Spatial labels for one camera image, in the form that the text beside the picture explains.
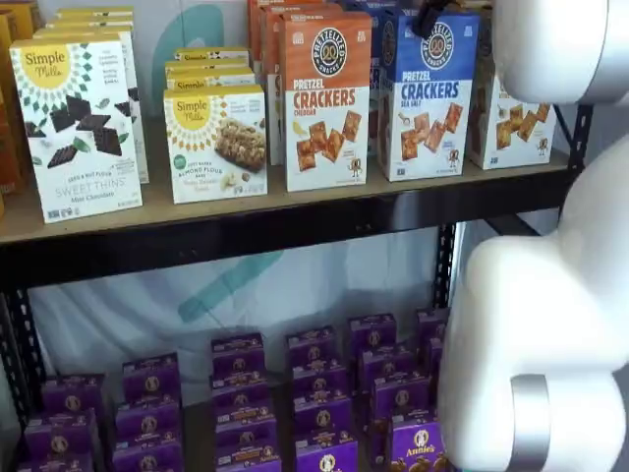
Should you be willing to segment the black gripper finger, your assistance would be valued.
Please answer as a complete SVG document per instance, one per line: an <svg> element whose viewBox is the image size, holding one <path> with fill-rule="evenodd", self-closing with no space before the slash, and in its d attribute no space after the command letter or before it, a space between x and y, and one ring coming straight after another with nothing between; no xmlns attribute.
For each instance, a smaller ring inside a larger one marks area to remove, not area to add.
<svg viewBox="0 0 629 472"><path fill-rule="evenodd" d="M421 38L429 38L434 24L443 11L451 4L457 5L457 0L421 0L415 1L417 15L412 30Z"/></svg>

